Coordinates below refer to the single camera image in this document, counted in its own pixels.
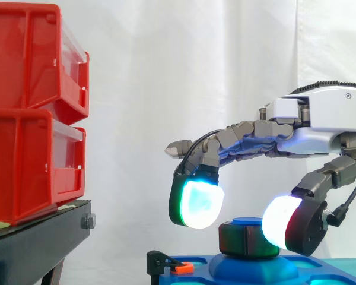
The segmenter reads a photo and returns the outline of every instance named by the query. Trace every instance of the white glowing fingertip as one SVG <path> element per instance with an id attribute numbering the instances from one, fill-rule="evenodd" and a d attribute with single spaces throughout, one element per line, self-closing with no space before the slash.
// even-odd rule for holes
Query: white glowing fingertip
<path id="1" fill-rule="evenodd" d="M 224 192 L 216 185 L 201 181 L 188 181 L 183 188 L 180 214 L 187 227 L 204 229 L 218 217 Z"/>
<path id="2" fill-rule="evenodd" d="M 266 208 L 262 217 L 262 231 L 273 245 L 286 249 L 285 234 L 291 216 L 302 199 L 293 196 L 275 198 Z"/>

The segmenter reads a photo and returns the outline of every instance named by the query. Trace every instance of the bolt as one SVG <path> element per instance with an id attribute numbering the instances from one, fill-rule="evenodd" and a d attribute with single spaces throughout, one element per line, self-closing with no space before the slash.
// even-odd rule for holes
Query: bolt
<path id="1" fill-rule="evenodd" d="M 87 230 L 92 230 L 96 225 L 96 215 L 95 214 L 87 214 L 85 216 L 84 228 Z"/>

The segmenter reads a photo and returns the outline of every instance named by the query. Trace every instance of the stacked storage bin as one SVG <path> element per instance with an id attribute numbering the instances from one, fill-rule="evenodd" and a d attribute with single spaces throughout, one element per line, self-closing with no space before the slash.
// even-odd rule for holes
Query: stacked storage bin
<path id="1" fill-rule="evenodd" d="M 0 3 L 0 221 L 84 195 L 88 54 L 52 4 Z"/>

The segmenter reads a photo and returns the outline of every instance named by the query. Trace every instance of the black clamp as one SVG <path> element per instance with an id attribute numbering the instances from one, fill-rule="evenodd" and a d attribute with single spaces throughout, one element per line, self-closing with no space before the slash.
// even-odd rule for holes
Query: black clamp
<path id="1" fill-rule="evenodd" d="M 147 253 L 147 273 L 151 276 L 151 285 L 159 285 L 160 275 L 165 273 L 165 267 L 176 268 L 178 266 L 184 266 L 184 264 L 160 251 Z"/>

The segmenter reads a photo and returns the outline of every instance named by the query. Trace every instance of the white backdrop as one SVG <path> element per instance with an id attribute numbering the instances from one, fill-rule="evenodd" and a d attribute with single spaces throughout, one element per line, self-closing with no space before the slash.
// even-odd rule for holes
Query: white backdrop
<path id="1" fill-rule="evenodd" d="M 173 225 L 177 160 L 168 143 L 254 119 L 298 85 L 356 81 L 356 0 L 55 0 L 90 53 L 87 194 L 97 227 L 61 285 L 148 284 L 145 254 L 218 252 L 217 227 L 261 216 L 323 160 L 258 157 L 220 171 L 222 212 L 208 229 Z M 340 204 L 348 189 L 330 195 Z M 356 257 L 356 202 L 317 257 Z"/>

